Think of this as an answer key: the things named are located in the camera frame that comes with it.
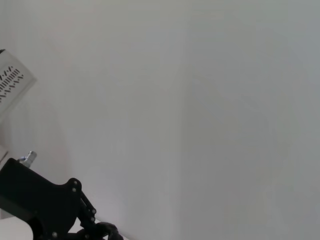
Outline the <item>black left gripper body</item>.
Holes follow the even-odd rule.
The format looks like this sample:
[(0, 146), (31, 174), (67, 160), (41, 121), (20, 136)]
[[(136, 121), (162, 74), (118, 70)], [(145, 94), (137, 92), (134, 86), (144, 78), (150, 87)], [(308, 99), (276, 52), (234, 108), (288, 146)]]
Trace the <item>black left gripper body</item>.
[(80, 210), (82, 185), (58, 185), (10, 158), (0, 170), (0, 208), (27, 223), (35, 240), (63, 240)]

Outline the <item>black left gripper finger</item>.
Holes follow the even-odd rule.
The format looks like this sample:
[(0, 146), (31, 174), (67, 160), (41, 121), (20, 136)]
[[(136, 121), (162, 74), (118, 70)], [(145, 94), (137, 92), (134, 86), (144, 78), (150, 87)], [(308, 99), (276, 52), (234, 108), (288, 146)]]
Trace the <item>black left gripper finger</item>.
[(77, 232), (80, 237), (100, 237), (99, 228), (96, 224), (96, 209), (83, 191), (80, 192), (80, 208), (77, 218), (80, 221), (81, 230)]

